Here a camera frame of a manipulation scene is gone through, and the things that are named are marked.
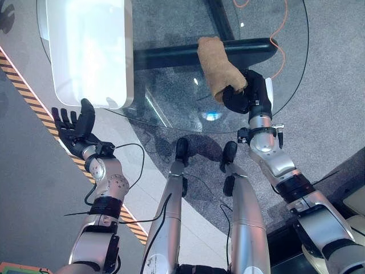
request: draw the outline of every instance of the floor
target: floor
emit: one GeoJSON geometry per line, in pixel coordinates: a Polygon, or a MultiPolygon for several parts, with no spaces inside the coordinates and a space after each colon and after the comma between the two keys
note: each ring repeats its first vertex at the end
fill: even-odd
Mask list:
{"type": "MultiPolygon", "coordinates": [[[[0,31],[0,46],[44,105],[47,108],[60,107],[61,104],[53,93],[50,65],[37,33],[35,1],[6,0],[4,5],[10,2],[15,6],[16,21],[9,33],[0,31]]],[[[365,57],[362,45],[365,38],[361,31],[365,27],[362,20],[365,6],[361,1],[355,0],[348,1],[346,5],[338,0],[328,3],[306,1],[306,5],[310,28],[306,71],[298,91],[274,117],[274,122],[285,124],[284,149],[298,168],[314,182],[330,174],[365,144],[365,79],[362,77],[365,73],[362,65],[365,57]]],[[[3,155],[7,155],[6,158],[0,157],[1,170],[8,170],[5,172],[4,182],[9,182],[0,185],[1,193],[9,194],[1,195],[0,203],[1,208],[12,208],[11,212],[1,212],[6,220],[11,220],[11,226],[0,225],[1,234],[4,235],[5,231],[9,235],[1,239],[0,260],[47,265],[52,270],[57,269],[67,261],[81,219],[74,216],[66,223],[55,220],[55,217],[69,211],[84,210],[82,199],[90,184],[67,159],[61,147],[55,145],[41,124],[37,125],[37,118],[32,116],[22,98],[17,98],[19,95],[9,85],[9,81],[0,81],[0,84],[0,98],[5,102],[0,109],[0,122],[2,128],[7,129],[0,131],[1,139],[5,140],[2,151],[6,151],[6,154],[3,155]],[[19,131],[16,138],[9,135],[9,132],[15,131],[15,125],[17,132],[19,131]],[[29,161],[29,155],[37,158],[37,164],[36,161],[29,161]],[[46,172],[48,170],[52,170],[51,175],[46,172]],[[50,180],[54,182],[51,186],[47,184],[50,180]],[[34,183],[35,187],[25,184],[24,189],[24,184],[21,183],[24,181],[34,183]],[[42,220],[33,217],[39,215],[39,212],[45,214],[42,220]],[[25,225],[12,229],[19,220],[20,223],[27,224],[27,233],[34,235],[34,238],[30,239],[23,233],[25,225]],[[44,223],[48,225],[46,229],[41,226],[44,223]],[[47,242],[39,242],[39,231],[42,231],[47,242]],[[41,247],[37,253],[27,252],[35,247],[41,247]]],[[[101,139],[116,145],[140,141],[148,152],[142,180],[125,200],[125,204],[138,219],[149,219],[155,214],[175,141],[181,136],[188,137],[192,144],[192,157],[187,169],[188,196],[182,205],[180,261],[224,267],[224,232],[227,223],[217,206],[221,200],[230,204],[230,199],[222,194],[224,175],[218,169],[218,161],[224,144],[228,140],[235,140],[236,135],[192,134],[155,127],[128,121],[104,110],[97,110],[95,133],[101,139]]],[[[140,168],[140,152],[128,148],[117,152],[116,156],[121,160],[127,178],[135,180],[140,168]]],[[[359,163],[363,159],[363,154],[360,154],[359,163]]],[[[275,230],[289,217],[282,199],[272,191],[257,165],[249,159],[247,147],[244,145],[240,147],[236,161],[250,174],[249,179],[257,193],[267,230],[275,230]]],[[[342,175],[346,177],[349,172],[343,170],[342,175]]],[[[321,190],[332,195],[333,184],[333,180],[327,180],[326,184],[321,183],[321,190]]],[[[122,254],[125,268],[121,272],[134,273],[138,269],[138,254],[142,253],[143,246],[127,229],[121,233],[125,246],[130,247],[129,253],[122,254]]]]}

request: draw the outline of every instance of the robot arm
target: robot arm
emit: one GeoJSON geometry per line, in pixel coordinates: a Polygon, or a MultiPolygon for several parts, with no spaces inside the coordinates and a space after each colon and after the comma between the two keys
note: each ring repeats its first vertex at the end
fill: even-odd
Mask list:
{"type": "Polygon", "coordinates": [[[271,123],[264,78],[254,71],[245,71],[244,76],[249,83],[245,93],[233,94],[227,88],[223,95],[229,109],[250,113],[249,128],[238,131],[238,142],[250,146],[251,158],[288,203],[288,210],[296,214],[295,228],[307,250],[324,257],[331,274],[364,270],[365,247],[355,242],[345,219],[281,150],[283,125],[271,123]]]}
{"type": "Polygon", "coordinates": [[[69,265],[57,271],[71,273],[112,273],[116,267],[119,237],[116,235],[119,215],[129,184],[123,176],[120,162],[113,156],[115,146],[101,142],[91,130],[94,125],[94,108],[88,100],[82,100],[79,119],[71,112],[52,109],[59,136],[68,150],[85,162],[85,169],[96,182],[96,197],[85,218],[72,248],[69,265]]]}

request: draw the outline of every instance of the yellow black hazard stripe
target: yellow black hazard stripe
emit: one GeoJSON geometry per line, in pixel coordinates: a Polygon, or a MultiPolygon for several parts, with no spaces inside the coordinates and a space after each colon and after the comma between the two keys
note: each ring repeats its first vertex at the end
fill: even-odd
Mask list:
{"type": "MultiPolygon", "coordinates": [[[[24,80],[24,78],[20,75],[17,68],[12,64],[11,60],[6,56],[2,48],[0,48],[0,68],[5,72],[6,76],[13,83],[14,87],[19,91],[19,93],[23,96],[24,100],[28,103],[30,108],[35,112],[37,117],[42,121],[44,126],[48,129],[50,134],[58,141],[58,132],[55,127],[53,118],[47,108],[42,104],[39,98],[32,91],[30,86],[24,80]]],[[[77,158],[76,156],[70,155],[71,159],[77,165],[77,167],[84,173],[84,175],[89,179],[91,183],[95,183],[93,177],[90,173],[88,173],[84,164],[85,161],[77,158]]],[[[120,217],[123,221],[136,221],[130,211],[126,208],[125,205],[122,206],[120,211],[120,217]]],[[[139,223],[135,224],[127,224],[133,234],[140,240],[140,242],[146,245],[147,241],[147,233],[142,228],[139,223]]]]}

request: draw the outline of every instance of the white object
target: white object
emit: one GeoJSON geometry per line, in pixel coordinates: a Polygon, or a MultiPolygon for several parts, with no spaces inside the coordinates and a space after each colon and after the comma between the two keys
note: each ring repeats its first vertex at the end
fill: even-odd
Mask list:
{"type": "Polygon", "coordinates": [[[271,111],[273,111],[274,89],[273,89],[273,81],[271,80],[270,77],[265,79],[265,84],[266,84],[267,97],[269,97],[269,100],[271,102],[271,111]]]}
{"type": "Polygon", "coordinates": [[[55,92],[68,106],[133,101],[131,0],[47,0],[55,92]]]}
{"type": "MultiPolygon", "coordinates": [[[[365,217],[363,215],[352,216],[348,218],[346,222],[348,222],[351,228],[355,228],[362,234],[365,233],[365,217]]],[[[354,230],[352,230],[351,232],[357,244],[365,245],[365,237],[363,235],[354,230]]],[[[304,253],[305,258],[309,261],[309,263],[319,274],[329,274],[324,259],[314,257],[312,254],[308,252],[308,250],[304,247],[304,245],[302,245],[302,251],[304,253]]]]}
{"type": "Polygon", "coordinates": [[[349,197],[343,200],[343,203],[358,214],[365,215],[365,186],[359,188],[349,197]]]}

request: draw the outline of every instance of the orange cable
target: orange cable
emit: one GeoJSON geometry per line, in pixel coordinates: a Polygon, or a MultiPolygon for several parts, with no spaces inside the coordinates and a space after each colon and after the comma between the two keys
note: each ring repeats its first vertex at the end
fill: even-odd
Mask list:
{"type": "Polygon", "coordinates": [[[239,4],[237,4],[236,0],[233,0],[234,5],[235,5],[236,7],[238,7],[238,8],[242,8],[242,7],[247,6],[247,4],[248,4],[249,2],[250,2],[250,0],[247,0],[247,1],[246,1],[246,3],[244,3],[244,4],[242,4],[242,5],[239,5],[239,4]]]}
{"type": "MultiPolygon", "coordinates": [[[[237,8],[243,8],[243,7],[247,6],[247,4],[249,2],[250,2],[250,0],[247,0],[246,3],[244,3],[242,5],[239,5],[239,4],[237,4],[236,0],[233,0],[233,4],[237,8]]],[[[285,54],[285,51],[281,47],[279,47],[277,44],[275,44],[274,41],[273,41],[273,37],[275,35],[277,35],[279,33],[279,31],[281,31],[281,29],[284,27],[285,22],[287,20],[287,10],[288,10],[288,8],[287,8],[287,0],[284,0],[284,2],[285,2],[285,15],[284,15],[283,22],[281,23],[280,27],[275,32],[273,32],[272,35],[270,35],[270,43],[273,44],[281,52],[281,54],[283,55],[283,62],[281,63],[281,67],[280,67],[280,69],[273,76],[271,76],[272,79],[276,78],[282,72],[282,70],[284,69],[284,66],[285,66],[285,62],[286,62],[286,54],[285,54]]]]}
{"type": "Polygon", "coordinates": [[[272,79],[276,78],[276,76],[278,76],[281,73],[281,71],[284,68],[285,61],[286,61],[286,54],[285,54],[284,50],[281,47],[279,47],[277,44],[275,44],[273,41],[273,37],[275,35],[277,35],[279,33],[279,31],[281,31],[281,29],[284,27],[286,19],[287,19],[287,0],[284,0],[284,2],[285,2],[285,15],[284,15],[283,22],[281,23],[280,27],[275,32],[273,32],[272,35],[270,35],[270,43],[273,44],[283,55],[283,62],[281,63],[281,67],[277,73],[275,73],[273,76],[271,76],[272,79]]]}

